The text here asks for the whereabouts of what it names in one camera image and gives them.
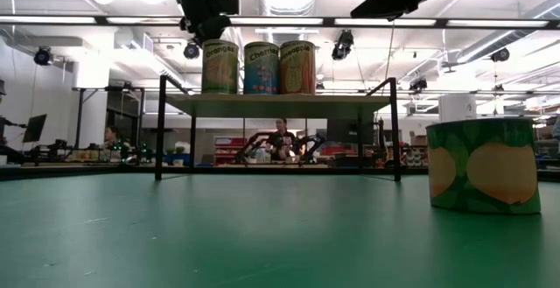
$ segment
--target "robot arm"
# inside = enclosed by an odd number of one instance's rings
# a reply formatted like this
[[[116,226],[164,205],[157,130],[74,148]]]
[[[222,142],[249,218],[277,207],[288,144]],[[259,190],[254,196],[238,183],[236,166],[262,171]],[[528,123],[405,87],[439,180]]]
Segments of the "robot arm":
[[[8,121],[7,119],[4,119],[4,125],[6,125],[6,126],[17,126],[19,128],[23,128],[23,129],[27,128],[27,125],[25,125],[25,124],[12,123],[12,122]]]
[[[202,46],[206,40],[219,39],[224,29],[231,25],[224,14],[239,13],[239,0],[177,0],[185,17],[181,30],[194,34],[192,39]]]

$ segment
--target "person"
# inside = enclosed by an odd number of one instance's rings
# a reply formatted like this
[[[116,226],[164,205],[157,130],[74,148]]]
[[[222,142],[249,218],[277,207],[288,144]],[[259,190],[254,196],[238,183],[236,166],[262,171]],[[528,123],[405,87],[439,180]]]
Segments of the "person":
[[[291,147],[296,142],[296,136],[288,131],[288,121],[285,118],[278,118],[276,126],[276,132],[267,139],[266,152],[270,153],[273,161],[284,161],[291,156]]]
[[[119,129],[116,126],[107,126],[105,129],[105,148],[111,148],[119,141]]]

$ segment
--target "label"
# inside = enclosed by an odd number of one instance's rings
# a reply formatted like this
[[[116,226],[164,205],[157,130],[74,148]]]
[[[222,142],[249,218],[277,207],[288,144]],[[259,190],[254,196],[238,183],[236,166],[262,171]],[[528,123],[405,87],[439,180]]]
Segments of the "label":
[[[280,67],[283,94],[315,94],[315,46],[310,42],[283,45]]]
[[[207,41],[203,47],[202,93],[237,94],[239,48],[227,41]]]
[[[278,48],[275,46],[249,46],[250,51],[245,57],[245,63],[252,63],[264,56],[278,57]]]
[[[278,47],[269,43],[245,47],[246,95],[275,95],[278,93]]]

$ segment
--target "security camera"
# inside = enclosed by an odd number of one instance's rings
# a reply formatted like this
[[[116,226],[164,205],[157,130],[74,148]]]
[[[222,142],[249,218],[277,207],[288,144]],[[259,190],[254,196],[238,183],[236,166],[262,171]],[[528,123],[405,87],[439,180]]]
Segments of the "security camera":
[[[51,47],[40,47],[33,58],[35,64],[48,67],[53,64],[54,57],[51,54]]]
[[[354,36],[350,30],[342,30],[339,39],[334,43],[332,60],[343,60],[352,51]]]
[[[495,85],[492,88],[492,91],[506,91],[506,90],[504,89],[504,86],[502,84],[499,84],[499,85]]]
[[[183,51],[183,55],[188,60],[196,60],[200,56],[199,47],[195,43],[188,43]]]
[[[428,88],[428,82],[425,78],[420,78],[417,81],[413,81],[410,83],[409,90],[410,91],[422,91]]]
[[[507,48],[500,49],[498,52],[490,55],[490,60],[493,62],[509,60],[509,50]]]

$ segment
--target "white pillar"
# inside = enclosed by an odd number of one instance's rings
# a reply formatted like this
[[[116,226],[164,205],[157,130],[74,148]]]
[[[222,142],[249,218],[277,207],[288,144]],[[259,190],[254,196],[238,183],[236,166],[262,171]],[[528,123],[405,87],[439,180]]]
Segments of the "white pillar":
[[[73,86],[105,88],[109,84],[110,64],[107,53],[98,50],[89,51],[78,63],[74,64]],[[103,144],[105,116],[107,115],[106,92],[86,91],[84,100],[86,101],[83,103],[81,112],[80,148],[85,148],[89,144]]]

